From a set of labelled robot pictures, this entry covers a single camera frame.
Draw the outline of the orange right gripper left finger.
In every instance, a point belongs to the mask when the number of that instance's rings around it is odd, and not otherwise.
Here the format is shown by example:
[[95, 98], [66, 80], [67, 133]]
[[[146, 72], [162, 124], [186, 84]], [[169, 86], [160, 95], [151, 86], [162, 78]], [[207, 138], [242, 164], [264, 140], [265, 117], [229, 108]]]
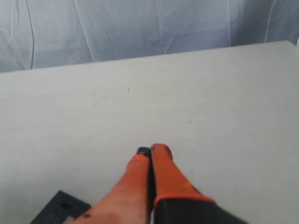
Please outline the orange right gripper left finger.
[[138, 148], [112, 190], [69, 224], [149, 224], [151, 217], [151, 152]]

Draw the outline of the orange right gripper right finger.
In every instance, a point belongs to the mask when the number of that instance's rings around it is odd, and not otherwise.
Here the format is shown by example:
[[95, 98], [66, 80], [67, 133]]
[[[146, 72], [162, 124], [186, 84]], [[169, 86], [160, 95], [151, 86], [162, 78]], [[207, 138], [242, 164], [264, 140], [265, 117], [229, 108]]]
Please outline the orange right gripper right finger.
[[156, 184], [156, 224], [245, 223], [200, 193], [176, 166], [167, 145], [157, 143], [150, 149]]

